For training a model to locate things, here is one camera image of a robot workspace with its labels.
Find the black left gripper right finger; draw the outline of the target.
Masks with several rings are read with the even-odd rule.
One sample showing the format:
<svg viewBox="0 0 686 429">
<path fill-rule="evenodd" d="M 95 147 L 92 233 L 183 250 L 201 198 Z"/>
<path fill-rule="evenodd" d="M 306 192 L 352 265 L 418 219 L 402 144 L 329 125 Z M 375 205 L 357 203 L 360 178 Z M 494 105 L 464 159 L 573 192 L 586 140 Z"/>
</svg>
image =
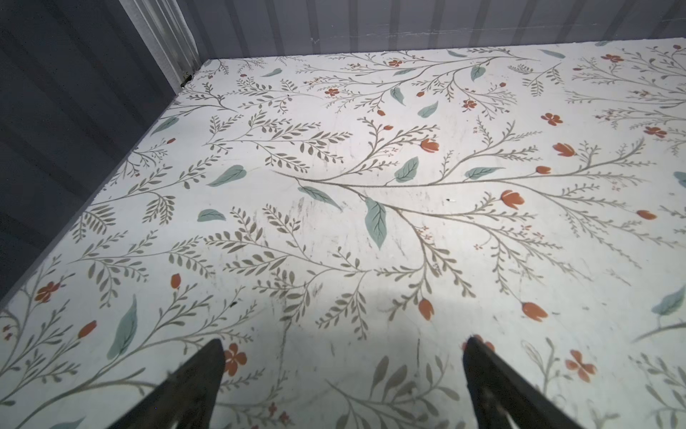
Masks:
<svg viewBox="0 0 686 429">
<path fill-rule="evenodd" d="M 478 427 L 579 426 L 474 336 L 464 347 L 463 368 Z"/>
</svg>

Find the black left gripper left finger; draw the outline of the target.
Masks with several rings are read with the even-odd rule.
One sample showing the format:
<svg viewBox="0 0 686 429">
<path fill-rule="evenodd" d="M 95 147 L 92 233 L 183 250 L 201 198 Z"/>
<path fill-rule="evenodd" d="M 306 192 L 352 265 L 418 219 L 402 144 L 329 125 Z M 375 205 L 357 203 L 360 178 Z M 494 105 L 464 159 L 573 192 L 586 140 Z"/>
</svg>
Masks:
<svg viewBox="0 0 686 429">
<path fill-rule="evenodd" d="M 209 341 L 111 427 L 210 427 L 224 365 L 221 341 Z"/>
</svg>

